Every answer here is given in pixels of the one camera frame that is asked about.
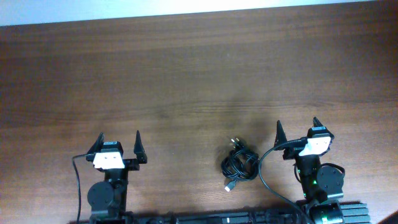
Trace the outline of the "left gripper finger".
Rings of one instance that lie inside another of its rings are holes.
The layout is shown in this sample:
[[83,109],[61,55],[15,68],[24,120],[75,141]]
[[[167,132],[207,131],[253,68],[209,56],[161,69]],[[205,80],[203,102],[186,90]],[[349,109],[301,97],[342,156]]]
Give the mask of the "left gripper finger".
[[87,154],[95,154],[100,152],[104,144],[104,133],[100,133],[95,143],[90,147]]
[[147,155],[141,141],[141,134],[139,130],[136,132],[136,140],[134,143],[134,154],[138,162],[147,162]]

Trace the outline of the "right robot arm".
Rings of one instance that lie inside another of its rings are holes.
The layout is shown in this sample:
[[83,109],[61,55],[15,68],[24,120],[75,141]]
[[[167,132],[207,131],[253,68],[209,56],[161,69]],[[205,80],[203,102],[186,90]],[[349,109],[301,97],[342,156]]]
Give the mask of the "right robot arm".
[[343,222],[338,208],[338,200],[343,197],[345,169],[332,163],[321,163],[334,140],[334,135],[313,118],[313,126],[307,135],[288,140],[282,123],[276,123],[274,146],[282,151],[283,160],[294,160],[294,173],[300,182],[305,201],[300,210],[304,220],[313,223]]

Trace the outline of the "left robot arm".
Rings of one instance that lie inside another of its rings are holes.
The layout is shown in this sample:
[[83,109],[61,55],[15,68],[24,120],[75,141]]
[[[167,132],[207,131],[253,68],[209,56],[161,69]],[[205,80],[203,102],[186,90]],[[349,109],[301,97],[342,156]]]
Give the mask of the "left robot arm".
[[147,163],[147,155],[136,133],[132,159],[123,158],[123,147],[119,141],[105,141],[100,133],[90,147],[86,160],[104,174],[104,180],[92,185],[87,193],[91,206],[90,223],[134,223],[134,215],[126,210],[128,174],[138,171]]

